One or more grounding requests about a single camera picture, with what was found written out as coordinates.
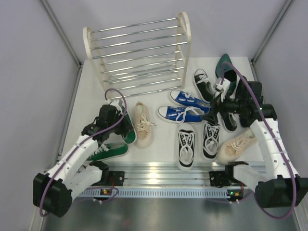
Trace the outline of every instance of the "beige shoe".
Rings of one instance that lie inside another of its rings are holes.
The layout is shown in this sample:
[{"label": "beige shoe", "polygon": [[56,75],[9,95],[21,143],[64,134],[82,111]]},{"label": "beige shoe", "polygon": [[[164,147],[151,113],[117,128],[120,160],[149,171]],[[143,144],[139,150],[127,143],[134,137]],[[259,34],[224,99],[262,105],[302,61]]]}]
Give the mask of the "beige shoe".
[{"label": "beige shoe", "polygon": [[153,141],[152,125],[150,122],[149,110],[141,102],[136,103],[134,125],[137,131],[136,146],[139,148],[147,148]]},{"label": "beige shoe", "polygon": [[257,141],[251,129],[243,132],[238,137],[225,142],[219,149],[217,160],[223,164],[228,164],[237,159],[243,152]]}]

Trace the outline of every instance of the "white wall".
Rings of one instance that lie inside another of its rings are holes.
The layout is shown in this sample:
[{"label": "white wall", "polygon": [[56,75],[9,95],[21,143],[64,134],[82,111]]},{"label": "white wall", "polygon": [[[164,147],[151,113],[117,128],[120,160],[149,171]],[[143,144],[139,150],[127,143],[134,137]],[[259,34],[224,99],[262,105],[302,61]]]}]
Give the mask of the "white wall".
[{"label": "white wall", "polygon": [[283,0],[53,0],[50,5],[81,60],[82,28],[103,29],[172,18],[186,11],[191,23],[191,57],[252,58]]},{"label": "white wall", "polygon": [[257,62],[268,103],[278,115],[289,157],[308,177],[308,1],[297,0]]},{"label": "white wall", "polygon": [[0,3],[0,224],[27,230],[33,178],[55,160],[77,66],[38,0]]}]

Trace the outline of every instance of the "green sneaker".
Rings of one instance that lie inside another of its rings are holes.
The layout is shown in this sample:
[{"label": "green sneaker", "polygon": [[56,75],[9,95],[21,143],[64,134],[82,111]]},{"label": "green sneaker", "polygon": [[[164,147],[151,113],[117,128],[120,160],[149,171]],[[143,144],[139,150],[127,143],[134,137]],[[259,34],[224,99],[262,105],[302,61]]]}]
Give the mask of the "green sneaker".
[{"label": "green sneaker", "polygon": [[121,122],[121,126],[123,128],[121,136],[124,142],[127,144],[134,143],[137,139],[137,132],[131,122],[131,118],[130,118],[128,111],[126,111],[126,115],[123,121]]},{"label": "green sneaker", "polygon": [[217,64],[216,70],[215,70],[215,74],[216,74],[217,78],[221,78],[222,73],[225,73],[225,78],[230,81],[230,87],[229,87],[229,90],[228,90],[228,94],[232,95],[235,88],[236,88],[237,75],[236,75],[235,71],[233,71],[231,69],[231,67],[229,67],[227,65],[225,65],[224,70],[222,70],[222,63],[225,62],[225,61],[232,64],[231,59],[228,56],[228,54],[224,54],[220,58],[220,60],[218,61],[218,64]]},{"label": "green sneaker", "polygon": [[128,145],[126,143],[108,143],[102,144],[87,160],[107,160],[110,158],[126,155]]}]

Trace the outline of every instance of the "pair of blue sneakers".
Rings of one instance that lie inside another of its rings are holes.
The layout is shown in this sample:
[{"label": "pair of blue sneakers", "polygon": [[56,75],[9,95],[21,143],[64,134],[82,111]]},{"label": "pair of blue sneakers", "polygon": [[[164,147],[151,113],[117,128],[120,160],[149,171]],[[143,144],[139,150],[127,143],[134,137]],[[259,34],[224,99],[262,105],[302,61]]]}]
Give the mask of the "pair of blue sneakers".
[{"label": "pair of blue sneakers", "polygon": [[202,122],[202,116],[210,110],[210,105],[193,97],[190,93],[181,90],[172,90],[170,100],[182,107],[161,106],[158,115],[169,123],[196,123]]}]

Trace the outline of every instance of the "sneaker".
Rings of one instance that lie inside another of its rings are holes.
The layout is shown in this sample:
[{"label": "sneaker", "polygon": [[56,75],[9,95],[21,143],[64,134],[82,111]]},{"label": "sneaker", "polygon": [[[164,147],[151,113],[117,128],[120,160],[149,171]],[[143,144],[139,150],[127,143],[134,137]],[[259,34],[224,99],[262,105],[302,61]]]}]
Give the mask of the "sneaker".
[{"label": "sneaker", "polygon": [[228,112],[220,112],[226,131],[233,132],[237,128],[237,123],[234,114]]},{"label": "sneaker", "polygon": [[230,81],[230,86],[227,94],[232,95],[236,88],[237,75],[235,71],[233,71],[233,69],[231,69],[231,67],[229,67],[228,65],[225,65],[224,70],[222,70],[223,62],[229,62],[230,64],[232,64],[228,54],[223,54],[223,56],[218,61],[218,64],[215,69],[215,74],[217,78],[221,78],[222,74],[225,73],[225,78]]},{"label": "sneaker", "polygon": [[223,164],[234,161],[243,152],[257,141],[251,129],[243,132],[238,137],[225,142],[217,154],[217,160]]},{"label": "sneaker", "polygon": [[[122,100],[113,100],[111,105],[114,105],[116,107],[120,107],[122,110],[122,113],[124,112],[124,106],[122,105]],[[115,132],[117,135],[121,135],[124,142],[127,144],[134,143],[137,139],[137,132],[131,122],[131,117],[129,115],[128,110],[126,111],[126,115],[124,119],[119,124],[120,132]]]},{"label": "sneaker", "polygon": [[152,126],[155,125],[151,123],[149,110],[141,102],[136,103],[135,107],[135,128],[137,130],[137,142],[136,146],[139,148],[147,148],[153,141]]},{"label": "sneaker", "polygon": [[102,144],[96,151],[94,151],[87,160],[107,160],[110,158],[125,156],[128,152],[128,145],[126,143],[108,143]]},{"label": "sneaker", "polygon": [[200,108],[205,113],[210,110],[210,105],[192,96],[191,93],[186,93],[181,90],[172,90],[169,94],[170,100],[175,104],[184,105],[186,107],[192,106]]},{"label": "sneaker", "polygon": [[171,107],[162,106],[158,109],[158,115],[169,123],[196,123],[202,122],[201,116],[205,113],[197,107]]},{"label": "sneaker", "polygon": [[203,156],[214,161],[218,151],[220,125],[206,121],[203,129]]},{"label": "sneaker", "polygon": [[213,99],[214,91],[210,80],[203,69],[198,69],[193,75],[193,84],[197,88],[201,99],[209,103]]},{"label": "sneaker", "polygon": [[180,170],[189,171],[193,167],[195,132],[190,124],[181,124],[178,132]]}]

